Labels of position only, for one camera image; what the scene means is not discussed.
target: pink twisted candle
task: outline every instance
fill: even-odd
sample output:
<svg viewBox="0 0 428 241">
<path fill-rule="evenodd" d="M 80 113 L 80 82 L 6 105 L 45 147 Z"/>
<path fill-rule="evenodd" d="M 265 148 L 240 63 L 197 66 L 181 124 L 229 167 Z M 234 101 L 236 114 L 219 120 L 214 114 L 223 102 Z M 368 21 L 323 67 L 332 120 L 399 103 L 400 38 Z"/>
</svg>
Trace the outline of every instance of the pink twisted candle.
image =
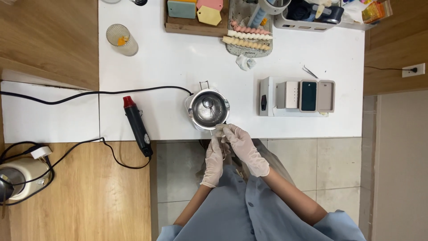
<svg viewBox="0 0 428 241">
<path fill-rule="evenodd" d="M 270 34 L 269 31 L 264 29 L 239 26 L 238 22 L 234 21 L 233 19 L 230 21 L 230 25 L 233 27 L 233 30 L 241 33 Z"/>
</svg>

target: person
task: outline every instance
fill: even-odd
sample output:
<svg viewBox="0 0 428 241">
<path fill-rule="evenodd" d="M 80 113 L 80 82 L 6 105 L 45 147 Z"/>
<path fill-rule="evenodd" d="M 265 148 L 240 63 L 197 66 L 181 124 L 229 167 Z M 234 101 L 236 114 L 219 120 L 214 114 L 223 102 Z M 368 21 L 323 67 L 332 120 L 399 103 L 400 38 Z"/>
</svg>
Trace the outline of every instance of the person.
<svg viewBox="0 0 428 241">
<path fill-rule="evenodd" d="M 345 212 L 327 213 L 269 165 L 246 131 L 216 128 L 224 138 L 211 138 L 199 189 L 158 241 L 365 240 Z M 231 153 L 226 142 L 249 170 L 247 178 L 236 165 L 223 166 L 223 154 Z"/>
</svg>

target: cream twisted candle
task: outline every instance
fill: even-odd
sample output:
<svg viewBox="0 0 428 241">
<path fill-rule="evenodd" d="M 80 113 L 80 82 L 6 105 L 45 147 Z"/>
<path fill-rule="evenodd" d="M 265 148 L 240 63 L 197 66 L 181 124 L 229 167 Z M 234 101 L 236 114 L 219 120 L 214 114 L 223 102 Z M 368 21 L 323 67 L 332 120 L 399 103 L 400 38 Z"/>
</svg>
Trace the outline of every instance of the cream twisted candle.
<svg viewBox="0 0 428 241">
<path fill-rule="evenodd" d="M 271 40 L 271 39 L 273 39 L 272 36 L 267 35 L 267 34 L 241 33 L 241 32 L 236 32 L 234 30 L 228 30 L 227 31 L 227 36 L 237 37 L 237 38 L 240 38 L 240 39 L 258 39 L 258 40 Z"/>
<path fill-rule="evenodd" d="M 270 34 L 269 31 L 263 29 L 239 26 L 238 22 L 233 19 L 230 21 L 230 25 L 233 27 L 233 30 L 241 33 Z"/>
<path fill-rule="evenodd" d="M 260 50 L 270 50 L 270 47 L 267 46 L 266 44 L 248 42 L 248 41 L 244 41 L 242 39 L 236 39 L 236 38 L 231 38 L 231 37 L 227 37 L 227 36 L 223 37 L 223 42 L 228 43 L 228 44 L 242 46 L 242 47 L 247 47 L 247 48 L 255 48 L 255 49 L 260 49 Z"/>
</svg>

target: tile floor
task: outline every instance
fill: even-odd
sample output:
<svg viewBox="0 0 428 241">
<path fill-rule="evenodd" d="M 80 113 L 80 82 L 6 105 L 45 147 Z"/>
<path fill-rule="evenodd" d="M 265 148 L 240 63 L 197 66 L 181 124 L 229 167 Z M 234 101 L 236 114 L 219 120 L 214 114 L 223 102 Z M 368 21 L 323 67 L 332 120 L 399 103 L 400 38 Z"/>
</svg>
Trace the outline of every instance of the tile floor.
<svg viewBox="0 0 428 241">
<path fill-rule="evenodd" d="M 296 186 L 328 212 L 341 209 L 358 224 L 361 138 L 262 140 Z M 158 142 L 159 232 L 173 224 L 197 190 L 204 161 L 197 140 Z"/>
</svg>

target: latex glove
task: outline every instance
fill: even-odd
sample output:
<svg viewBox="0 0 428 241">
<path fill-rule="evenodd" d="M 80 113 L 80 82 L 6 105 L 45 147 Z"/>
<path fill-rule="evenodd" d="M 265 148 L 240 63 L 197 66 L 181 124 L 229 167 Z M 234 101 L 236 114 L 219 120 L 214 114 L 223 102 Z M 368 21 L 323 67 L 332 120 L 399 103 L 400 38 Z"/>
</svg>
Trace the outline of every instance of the latex glove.
<svg viewBox="0 0 428 241">
<path fill-rule="evenodd" d="M 230 154 L 229 145 L 221 144 L 216 136 L 211 137 L 211 142 L 208 145 L 205 162 L 207 164 L 204 178 L 201 185 L 207 187 L 217 187 L 218 181 L 223 174 L 223 154 Z"/>
<path fill-rule="evenodd" d="M 269 174 L 269 163 L 261 157 L 248 132 L 232 124 L 218 124 L 216 128 L 223 131 L 233 151 L 248 166 L 251 175 L 264 177 Z"/>
</svg>

